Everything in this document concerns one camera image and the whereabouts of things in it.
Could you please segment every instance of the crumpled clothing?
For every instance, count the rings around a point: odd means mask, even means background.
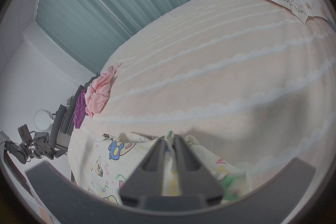
[[[90,118],[92,118],[94,114],[100,113],[109,100],[112,79],[120,65],[121,63],[111,66],[106,72],[102,72],[87,88],[85,94],[85,111]]]
[[[81,94],[78,96],[76,101],[76,108],[73,114],[73,123],[76,129],[79,129],[83,123],[84,117],[86,116],[86,103],[85,103],[86,89],[82,89]]]

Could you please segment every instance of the cartoon dog print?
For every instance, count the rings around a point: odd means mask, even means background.
[[[109,202],[111,202],[113,204],[118,204],[116,198],[113,195],[110,195],[108,197],[103,197],[103,200],[107,200],[107,201],[109,201]]]
[[[119,160],[120,156],[130,151],[135,146],[135,144],[136,143],[112,142],[108,147],[108,150],[110,151],[108,158]]]
[[[100,156],[98,157],[98,160],[96,161],[96,174],[97,176],[103,177],[103,169],[100,166]]]

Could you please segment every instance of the ceiling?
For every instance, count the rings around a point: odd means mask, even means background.
[[[37,0],[12,0],[0,23],[0,76],[23,42],[22,32],[35,16]]]

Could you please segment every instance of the black frame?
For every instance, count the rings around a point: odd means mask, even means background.
[[[330,0],[336,7],[336,0]],[[0,18],[10,0],[0,0]],[[44,223],[28,206],[11,182],[2,162],[0,162],[0,216],[6,223]],[[290,224],[298,223],[335,223],[336,222],[336,156],[322,183],[303,209]]]

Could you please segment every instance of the beige bed sheet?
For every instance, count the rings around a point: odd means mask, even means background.
[[[335,44],[323,19],[303,24],[266,0],[192,0],[175,8],[104,66],[122,62],[102,113],[72,133],[77,184],[87,186],[92,145],[103,133],[193,135],[249,172],[253,188],[294,156],[325,162],[304,154],[322,145],[336,119]]]

